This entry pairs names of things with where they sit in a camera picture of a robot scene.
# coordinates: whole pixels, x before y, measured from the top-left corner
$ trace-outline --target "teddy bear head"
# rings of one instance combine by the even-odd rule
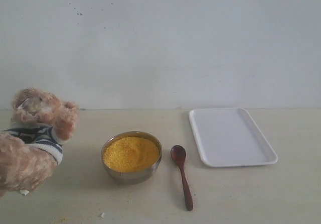
[[[63,101],[53,93],[37,88],[20,90],[13,98],[11,106],[14,114],[12,123],[46,124],[52,126],[58,114],[66,108],[78,110],[78,106],[69,101]]]

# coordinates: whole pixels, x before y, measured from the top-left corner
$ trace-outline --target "white wall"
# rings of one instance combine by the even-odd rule
[[[0,0],[0,16],[0,108],[27,86],[83,108],[321,106],[321,0]]]

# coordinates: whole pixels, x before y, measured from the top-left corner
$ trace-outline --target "wooden spoon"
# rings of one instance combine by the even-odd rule
[[[186,151],[182,146],[175,145],[171,149],[171,156],[181,171],[186,208],[189,211],[193,210],[192,195],[184,173],[184,162],[186,159]]]

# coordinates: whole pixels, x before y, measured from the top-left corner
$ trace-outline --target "bowl rim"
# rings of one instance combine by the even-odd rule
[[[157,145],[159,147],[159,155],[158,155],[158,158],[157,160],[150,166],[142,169],[142,170],[136,170],[136,171],[131,171],[131,172],[121,172],[121,171],[118,171],[118,170],[115,170],[115,169],[112,169],[110,168],[104,161],[104,153],[105,153],[105,150],[106,148],[112,144],[113,140],[118,138],[118,137],[121,137],[122,135],[128,135],[128,136],[124,136],[123,138],[126,138],[126,137],[138,137],[138,136],[131,136],[130,134],[144,134],[144,135],[148,135],[150,137],[152,137],[156,142],[157,142]],[[101,151],[100,151],[100,158],[101,158],[101,161],[102,161],[102,164],[110,169],[111,171],[114,171],[114,172],[117,172],[117,173],[120,173],[120,174],[130,174],[130,173],[138,173],[138,172],[143,172],[145,170],[147,170],[148,168],[151,168],[153,167],[154,165],[158,164],[159,160],[162,159],[162,152],[163,152],[163,148],[162,148],[162,145],[161,145],[161,142],[159,141],[158,138],[156,138],[154,135],[150,134],[150,133],[147,133],[147,132],[143,132],[143,131],[127,131],[127,132],[123,132],[123,133],[120,133],[120,134],[117,134],[113,137],[111,137],[101,148]]]

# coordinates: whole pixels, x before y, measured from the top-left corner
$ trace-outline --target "spoon handle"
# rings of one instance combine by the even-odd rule
[[[192,200],[191,191],[190,191],[189,185],[187,184],[184,169],[180,168],[180,170],[181,170],[181,175],[182,175],[185,205],[186,205],[187,210],[191,211],[191,210],[193,210],[193,200]]]

